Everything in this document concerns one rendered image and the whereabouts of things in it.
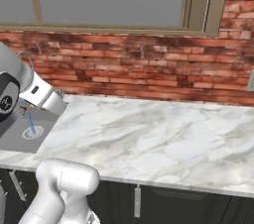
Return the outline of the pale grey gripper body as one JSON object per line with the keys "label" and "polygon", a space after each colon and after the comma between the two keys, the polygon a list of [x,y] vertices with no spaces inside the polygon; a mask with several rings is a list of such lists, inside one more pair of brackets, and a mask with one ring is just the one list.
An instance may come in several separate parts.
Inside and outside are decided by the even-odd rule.
{"label": "pale grey gripper body", "polygon": [[67,103],[64,101],[64,92],[61,89],[55,89],[46,102],[42,105],[42,108],[61,116],[67,107]]}

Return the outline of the silver sink tap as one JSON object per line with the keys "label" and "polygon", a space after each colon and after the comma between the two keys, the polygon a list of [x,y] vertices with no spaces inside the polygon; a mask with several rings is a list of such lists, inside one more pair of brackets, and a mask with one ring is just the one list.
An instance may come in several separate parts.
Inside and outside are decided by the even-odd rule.
{"label": "silver sink tap", "polygon": [[[34,63],[31,59],[31,55],[28,52],[19,52],[17,57],[22,58],[25,57],[29,61],[29,67],[33,73],[34,70]],[[23,115],[25,115],[29,109],[31,108],[30,104],[26,102],[24,99],[20,100],[20,108],[23,110]]]}

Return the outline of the grey sink basin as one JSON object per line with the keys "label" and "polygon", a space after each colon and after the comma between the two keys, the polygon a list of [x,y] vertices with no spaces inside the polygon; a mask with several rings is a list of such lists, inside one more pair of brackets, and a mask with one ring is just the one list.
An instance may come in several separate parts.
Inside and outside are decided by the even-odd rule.
{"label": "grey sink basin", "polygon": [[17,105],[11,114],[0,109],[0,150],[35,154],[59,116],[29,105]]}

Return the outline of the black cupboard door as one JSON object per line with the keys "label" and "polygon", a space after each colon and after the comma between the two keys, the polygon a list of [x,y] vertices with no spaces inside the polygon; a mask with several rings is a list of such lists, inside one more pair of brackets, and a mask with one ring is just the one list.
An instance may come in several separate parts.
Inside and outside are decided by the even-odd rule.
{"label": "black cupboard door", "polygon": [[134,189],[137,184],[102,180],[87,196],[91,210],[100,224],[140,224],[134,217]]}
{"label": "black cupboard door", "polygon": [[10,169],[0,168],[0,184],[3,187],[6,199],[4,224],[18,224],[37,193],[38,183],[33,172],[15,171],[15,176],[26,198],[23,201],[15,188],[10,172]]}
{"label": "black cupboard door", "polygon": [[229,196],[143,186],[141,224],[219,224]]}
{"label": "black cupboard door", "polygon": [[254,198],[233,196],[231,206],[230,224],[254,224]]}

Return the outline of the window with tan frame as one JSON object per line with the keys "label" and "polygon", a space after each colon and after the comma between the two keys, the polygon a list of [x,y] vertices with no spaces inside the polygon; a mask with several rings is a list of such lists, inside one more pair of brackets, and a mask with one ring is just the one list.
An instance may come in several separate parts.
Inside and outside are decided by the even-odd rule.
{"label": "window with tan frame", "polygon": [[214,35],[225,0],[0,0],[0,29]]}

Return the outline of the grey wall socket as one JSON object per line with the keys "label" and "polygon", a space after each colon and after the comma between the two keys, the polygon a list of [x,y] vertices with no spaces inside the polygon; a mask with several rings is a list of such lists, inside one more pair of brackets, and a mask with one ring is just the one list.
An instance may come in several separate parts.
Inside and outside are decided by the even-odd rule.
{"label": "grey wall socket", "polygon": [[251,71],[250,77],[247,84],[247,91],[254,91],[254,70]]}

